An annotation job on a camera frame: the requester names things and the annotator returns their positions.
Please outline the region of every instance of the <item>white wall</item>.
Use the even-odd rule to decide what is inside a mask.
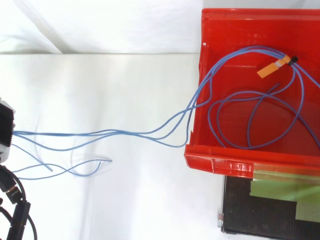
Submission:
[[[318,0],[1,0],[0,53],[197,53],[201,9]]]

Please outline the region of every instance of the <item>black mat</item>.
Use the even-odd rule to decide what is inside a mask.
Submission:
[[[278,240],[320,240],[320,223],[296,220],[296,202],[250,196],[250,182],[247,178],[225,178],[223,232]]]

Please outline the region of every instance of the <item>cable bundle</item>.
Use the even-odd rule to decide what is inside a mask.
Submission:
[[[212,87],[213,87],[213,78],[215,76],[215,74],[219,71],[219,69],[230,59],[234,58],[234,57],[237,57],[237,56],[240,56],[240,55],[244,55],[244,54],[248,54],[248,53],[257,53],[257,54],[264,54],[264,55],[268,55],[268,56],[271,56],[271,57],[274,57],[276,59],[282,59],[285,54],[278,51],[278,50],[275,50],[273,48],[270,48],[270,47],[265,47],[265,46],[250,46],[250,47],[245,47],[245,48],[242,48],[238,51],[235,51],[233,53],[230,53],[226,56],[224,56],[223,58],[221,58],[211,69],[210,71],[207,73],[207,75],[205,76],[205,78],[203,79],[203,81],[201,82],[201,84],[198,86],[198,89],[196,90],[195,94],[193,95],[193,97],[191,98],[190,102],[188,103],[187,107],[185,108],[185,110],[183,111],[180,111],[178,113],[176,113],[175,115],[173,115],[170,119],[168,119],[163,125],[161,125],[160,127],[158,127],[157,129],[155,130],[152,130],[152,131],[147,131],[147,132],[132,132],[132,131],[125,131],[125,130],[119,130],[119,129],[105,129],[105,130],[100,130],[100,131],[95,131],[95,132],[88,132],[88,133],[53,133],[53,132],[43,132],[43,133],[40,133],[40,132],[31,132],[31,131],[14,131],[13,132],[13,135],[16,136],[16,137],[19,137],[19,138],[22,138],[26,141],[29,141],[41,148],[44,148],[44,149],[47,149],[47,150],[51,150],[51,151],[57,151],[57,152],[65,152],[65,151],[72,151],[74,149],[78,149],[78,148],[81,148],[83,146],[86,146],[88,144],[91,144],[91,143],[94,143],[94,142],[97,142],[97,141],[100,141],[104,138],[108,138],[108,137],[111,137],[111,136],[114,136],[114,135],[127,135],[127,136],[135,136],[135,137],[138,137],[138,138],[143,138],[143,139],[147,139],[147,140],[150,140],[150,141],[153,141],[153,142],[156,142],[158,144],[162,144],[162,145],[165,145],[165,146],[168,146],[168,147],[172,147],[172,148],[180,148],[180,147],[183,147],[187,144],[188,142],[188,138],[189,138],[189,125],[190,125],[190,120],[191,120],[191,116],[192,116],[192,112],[194,109],[196,108],[200,108],[204,105],[207,105],[211,102],[212,100],[212,97],[213,97],[213,92],[212,92]],[[221,141],[221,139],[218,137],[217,133],[214,131],[213,127],[212,127],[212,119],[210,118],[210,114],[211,114],[211,111],[212,111],[212,108],[213,106],[215,105],[219,105],[218,107],[218,110],[217,110],[217,113],[216,113],[216,123],[217,123],[217,129],[219,131],[219,134],[220,136],[223,138],[223,140],[228,143],[229,145],[231,145],[232,147],[234,148],[238,148],[238,149],[246,149],[246,150],[251,150],[251,149],[257,149],[257,148],[261,148],[261,147],[265,147],[265,146],[268,146],[278,140],[280,140],[281,138],[283,138],[291,129],[292,127],[294,126],[295,122],[297,120],[300,120],[303,125],[306,127],[306,129],[309,131],[309,133],[312,135],[314,141],[316,142],[316,144],[318,145],[318,147],[320,148],[320,142],[319,140],[317,139],[317,136],[313,133],[313,131],[310,129],[310,127],[308,126],[308,124],[306,123],[306,121],[303,120],[303,118],[300,116],[300,113],[301,113],[301,110],[302,110],[302,107],[303,107],[303,103],[304,103],[304,98],[305,98],[305,89],[304,89],[304,81],[303,81],[303,78],[302,78],[302,74],[304,74],[305,76],[307,76],[309,78],[310,81],[312,81],[318,88],[320,88],[320,84],[318,82],[316,82],[302,67],[300,67],[297,63],[294,63],[291,65],[292,67],[292,78],[290,80],[290,82],[285,86],[283,87],[282,89],[280,90],[277,90],[275,92],[273,92],[273,90],[279,85],[276,84],[274,87],[272,87],[268,92],[259,92],[259,91],[238,91],[238,92],[235,92],[231,95],[229,95],[228,97],[226,97],[225,99],[221,99],[221,100],[218,100],[214,103],[211,104],[211,106],[209,107],[208,109],[208,113],[207,113],[207,120],[208,120],[208,124],[209,124],[209,127],[210,127],[210,130],[212,132],[212,134],[215,136],[215,138],[217,139],[217,141],[221,144],[222,147],[226,147],[226,145]],[[291,107],[288,103],[284,102],[283,100],[279,99],[276,97],[277,94],[279,93],[282,93],[283,91],[285,91],[287,88],[289,88],[292,83],[295,81],[296,77],[298,76],[298,80],[299,80],[299,83],[300,83],[300,86],[301,86],[301,99],[300,99],[300,104],[299,104],[299,107],[297,110],[295,110],[293,107]],[[210,89],[210,96],[209,98],[202,102],[202,103],[199,103],[197,104],[197,100],[198,100],[198,97],[201,93],[201,91],[203,90],[203,88],[209,84],[209,89]],[[243,94],[251,94],[251,95],[257,95],[257,97],[247,97],[247,98],[234,98],[235,96],[238,96],[238,95],[243,95]],[[263,143],[263,144],[260,144],[260,145],[252,145],[251,144],[251,140],[250,140],[250,128],[251,128],[251,123],[252,123],[252,120],[254,118],[254,115],[256,113],[256,110],[257,108],[259,107],[259,105],[261,104],[261,102],[265,99],[265,98],[270,98],[270,99],[273,99],[273,100],[276,100],[276,101],[279,101],[281,104],[285,105],[288,110],[292,111],[294,114],[295,114],[295,117],[293,118],[293,121],[291,122],[290,126],[281,134],[279,135],[278,137],[276,137],[275,139],[269,141],[269,142],[266,142],[266,143]],[[220,111],[223,107],[223,105],[227,102],[244,102],[244,101],[255,101],[255,100],[258,100],[256,106],[254,107],[251,115],[250,115],[250,118],[249,118],[249,122],[248,122],[248,125],[247,125],[247,131],[246,131],[246,135],[247,135],[247,145],[248,146],[239,146],[239,145],[236,145],[232,142],[230,142],[223,134],[221,128],[220,128],[220,124],[219,124],[219,115],[220,115]],[[182,122],[182,120],[184,119],[184,117],[188,114],[188,117],[187,117],[187,124],[186,124],[186,137],[185,137],[185,140],[182,144],[180,145],[172,145],[172,144],[168,144],[168,143],[165,143],[163,142],[164,139],[166,139],[168,136],[170,136],[175,130],[176,128],[179,126],[179,124]],[[152,137],[151,135],[161,129],[163,129],[169,122],[171,122],[173,119],[179,117],[179,120],[178,122],[174,125],[174,127],[167,133],[165,134],[164,136],[162,137]],[[65,149],[58,149],[58,148],[52,148],[52,147],[48,147],[48,146],[45,146],[45,145],[42,145],[34,140],[31,140],[30,136],[35,136],[35,135],[40,135],[40,136],[48,136],[48,137],[94,137],[95,139],[93,140],[90,140],[90,141],[87,141],[83,144],[80,144],[80,145],[77,145],[77,146],[74,146],[74,147],[70,147],[70,148],[65,148]],[[110,162],[110,160],[105,160],[105,159],[93,159],[93,160],[89,160],[89,161],[85,161],[85,162],[82,162],[72,168],[69,168],[69,169],[65,169],[63,168],[62,166],[59,166],[59,165],[56,165],[56,164],[48,164],[48,163],[43,163],[40,159],[37,159],[35,156],[33,156],[31,153],[27,152],[26,150],[22,149],[21,147],[17,146],[17,145],[14,145],[13,146],[19,148],[20,150],[24,151],[25,153],[27,153],[28,155],[30,155],[32,158],[36,159],[40,164],[38,165],[33,165],[33,166],[29,166],[29,167],[26,167],[26,168],[23,168],[23,169],[20,169],[20,170],[17,170],[17,171],[14,171],[14,173],[17,173],[17,172],[21,172],[21,171],[24,171],[26,169],[30,169],[30,168],[35,168],[35,167],[39,167],[39,166],[45,166],[47,167],[49,170],[50,170],[50,166],[52,167],[58,167],[58,168],[61,168],[63,169],[64,171],[63,172],[60,172],[58,174],[55,174],[55,175],[51,175],[51,176],[46,176],[46,177],[38,177],[38,178],[20,178],[20,179],[24,179],[24,180],[39,180],[39,179],[46,179],[46,178],[51,178],[51,177],[55,177],[55,176],[58,176],[58,175],[61,175],[63,173],[66,173],[66,172],[69,172],[73,175],[76,175],[76,176],[80,176],[80,177],[88,177],[88,176],[91,176],[93,175],[94,173],[96,173],[98,170],[99,170],[99,167],[101,166],[101,163],[102,162]],[[92,172],[92,173],[89,173],[89,174],[85,174],[85,175],[82,175],[82,174],[77,174],[77,173],[74,173],[72,172],[71,170],[82,165],[82,164],[87,164],[89,162],[99,162],[97,168]]]

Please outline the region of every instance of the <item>black cable tie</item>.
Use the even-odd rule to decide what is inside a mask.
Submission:
[[[296,63],[299,60],[297,56],[293,56],[291,60],[288,62],[288,65],[291,66],[292,64]]]

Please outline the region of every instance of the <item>red storage box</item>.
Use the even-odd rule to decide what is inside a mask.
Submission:
[[[243,47],[263,45],[297,56],[298,64],[320,82],[320,10],[309,9],[204,9],[202,11],[202,45],[199,61],[199,83],[212,66],[225,55]],[[258,53],[237,56],[213,77],[211,103],[225,99],[238,91],[266,93],[276,83],[284,87],[292,77],[287,64],[265,78],[257,71],[275,62],[275,58]],[[300,115],[320,139],[320,89],[303,75],[305,99]],[[197,103],[209,98],[207,84]],[[301,86],[292,86],[277,95],[297,109]],[[229,102],[220,112],[219,123],[225,137],[247,147],[247,124],[257,101]],[[185,147],[185,159],[190,168],[228,176],[252,178],[257,165],[268,170],[320,176],[320,150],[305,126],[297,120],[282,139],[256,150],[220,146],[211,133],[207,113],[210,103],[195,111],[190,143]],[[217,130],[216,113],[211,122]],[[268,142],[281,135],[290,125],[294,114],[280,104],[267,99],[259,106],[251,127],[252,145]]]

